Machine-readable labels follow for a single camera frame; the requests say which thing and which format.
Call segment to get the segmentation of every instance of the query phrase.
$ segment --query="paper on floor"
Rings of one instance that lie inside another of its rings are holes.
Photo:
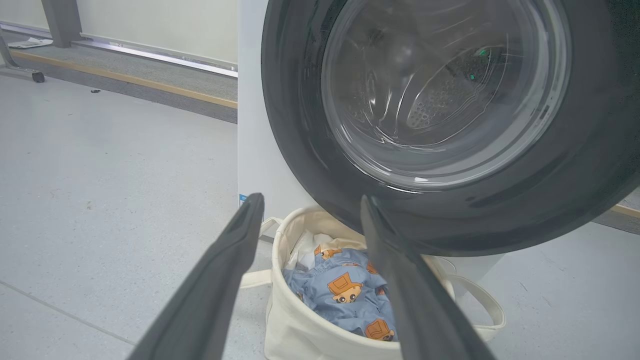
[[[29,38],[29,40],[25,41],[16,41],[10,42],[7,44],[9,47],[14,49],[29,49],[30,47],[38,47],[53,44],[53,40],[51,39],[37,39],[37,38]]]

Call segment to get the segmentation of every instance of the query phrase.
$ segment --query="canvas laundry basket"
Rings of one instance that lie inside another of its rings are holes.
[[[265,356],[269,360],[401,360],[400,343],[372,340],[353,334],[321,318],[291,291],[282,275],[283,266],[305,231],[362,243],[365,243],[364,236],[342,224],[319,206],[298,209],[284,220],[267,219],[260,227],[260,234],[264,234],[275,224],[280,226],[273,242],[272,269],[247,273],[240,284],[241,289],[273,285],[266,311]],[[436,258],[423,258],[452,297],[453,281],[468,290],[487,310],[493,325],[474,325],[474,329],[483,340],[492,339],[506,323],[498,302],[473,282],[457,275],[447,275]]]

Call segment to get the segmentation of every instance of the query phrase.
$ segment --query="white washing machine body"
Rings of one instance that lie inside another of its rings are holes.
[[[282,157],[262,92],[262,29],[269,0],[239,0],[238,22],[238,204],[251,193],[265,198],[264,218],[284,218],[316,204]],[[479,281],[503,254],[446,258],[444,267]]]

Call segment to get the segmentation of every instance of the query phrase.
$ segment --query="gray floor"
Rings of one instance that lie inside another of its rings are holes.
[[[237,209],[236,125],[90,90],[0,75],[2,360],[123,359]],[[267,294],[225,358],[260,358]]]
[[[2,360],[124,359],[237,208],[235,125],[90,90],[0,75]],[[638,255],[593,223],[505,255],[497,358],[637,359]],[[263,359],[268,293],[240,292],[225,359]]]

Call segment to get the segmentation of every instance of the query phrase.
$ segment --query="washing machine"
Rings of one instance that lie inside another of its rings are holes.
[[[239,202],[318,203],[474,281],[637,186],[634,1],[239,0]]]

